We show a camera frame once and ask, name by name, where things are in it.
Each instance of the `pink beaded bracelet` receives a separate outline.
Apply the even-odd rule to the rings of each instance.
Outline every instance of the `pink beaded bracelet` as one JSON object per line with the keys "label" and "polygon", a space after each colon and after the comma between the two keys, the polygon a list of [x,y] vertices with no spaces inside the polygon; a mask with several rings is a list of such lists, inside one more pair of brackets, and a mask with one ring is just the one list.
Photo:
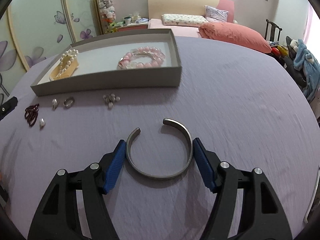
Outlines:
{"label": "pink beaded bracelet", "polygon": [[[152,62],[143,64],[142,62],[136,63],[132,60],[138,58],[140,55],[148,56],[152,59]],[[132,49],[131,52],[122,57],[118,63],[118,68],[120,69],[134,69],[134,68],[147,68],[147,67],[161,67],[165,55],[162,53],[161,49],[155,47],[145,47]]]}

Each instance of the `lavender sheet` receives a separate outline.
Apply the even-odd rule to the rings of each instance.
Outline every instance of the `lavender sheet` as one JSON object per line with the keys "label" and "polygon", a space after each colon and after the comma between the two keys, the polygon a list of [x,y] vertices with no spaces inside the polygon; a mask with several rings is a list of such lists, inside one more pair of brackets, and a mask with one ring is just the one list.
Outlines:
{"label": "lavender sheet", "polygon": [[[50,62],[31,68],[12,92],[16,109],[0,123],[0,170],[9,189],[7,212],[26,237],[47,186],[57,170],[82,170],[112,152],[120,139],[140,127],[132,145],[140,169],[170,174],[187,161],[185,142],[163,118],[183,123],[193,138],[238,169],[260,167],[268,176],[293,236],[303,226],[319,164],[320,131],[303,94],[271,57],[234,44],[176,37],[183,71],[179,88],[88,91],[37,98],[31,83]],[[109,111],[102,95],[121,102]],[[74,106],[63,109],[68,96]],[[60,100],[52,111],[53,98]],[[46,126],[29,128],[24,109],[39,103]],[[122,240],[199,239],[215,196],[194,161],[170,181],[153,181],[126,162],[105,202]],[[90,236],[83,199],[78,207],[84,235]],[[236,233],[240,200],[230,236]]]}

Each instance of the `blue gripper pad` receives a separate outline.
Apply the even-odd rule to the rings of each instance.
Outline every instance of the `blue gripper pad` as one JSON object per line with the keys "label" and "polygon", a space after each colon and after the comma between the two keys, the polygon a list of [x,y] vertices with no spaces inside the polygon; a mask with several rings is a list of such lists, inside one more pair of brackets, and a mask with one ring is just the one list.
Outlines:
{"label": "blue gripper pad", "polygon": [[125,141],[122,142],[109,168],[106,171],[106,179],[103,185],[103,190],[106,194],[108,194],[109,191],[115,187],[117,179],[119,177],[125,159],[125,143]]}
{"label": "blue gripper pad", "polygon": [[193,140],[193,155],[200,171],[204,185],[213,191],[216,187],[213,169],[197,140]]}

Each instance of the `pearl bracelet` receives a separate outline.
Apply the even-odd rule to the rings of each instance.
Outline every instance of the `pearl bracelet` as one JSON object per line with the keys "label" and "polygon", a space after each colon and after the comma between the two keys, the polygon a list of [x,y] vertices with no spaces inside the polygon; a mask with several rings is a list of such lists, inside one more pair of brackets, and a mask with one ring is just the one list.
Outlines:
{"label": "pearl bracelet", "polygon": [[59,63],[59,74],[57,77],[60,77],[61,74],[68,69],[68,67],[74,62],[78,54],[79,54],[78,50],[69,49],[68,51],[66,51],[61,55],[60,63]]}
{"label": "pearl bracelet", "polygon": [[[142,62],[132,62],[133,59],[138,58],[140,55],[148,56],[152,59],[152,62],[143,64]],[[120,69],[134,69],[134,68],[148,68],[148,67],[161,67],[165,55],[161,49],[155,47],[144,47],[132,49],[131,52],[125,54],[118,63]]]}

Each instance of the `frosted glass panel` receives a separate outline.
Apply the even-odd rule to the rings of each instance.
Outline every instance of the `frosted glass panel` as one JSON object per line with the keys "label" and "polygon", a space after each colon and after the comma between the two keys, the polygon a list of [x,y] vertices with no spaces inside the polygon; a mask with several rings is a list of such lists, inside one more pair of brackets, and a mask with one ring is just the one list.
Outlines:
{"label": "frosted glass panel", "polygon": [[71,14],[72,29],[76,41],[95,37],[99,33],[99,25],[95,11],[95,0],[66,0]]}
{"label": "frosted glass panel", "polygon": [[13,44],[7,13],[0,20],[0,105],[26,73]]}
{"label": "frosted glass panel", "polygon": [[13,0],[11,12],[16,38],[30,67],[72,43],[61,0]]}

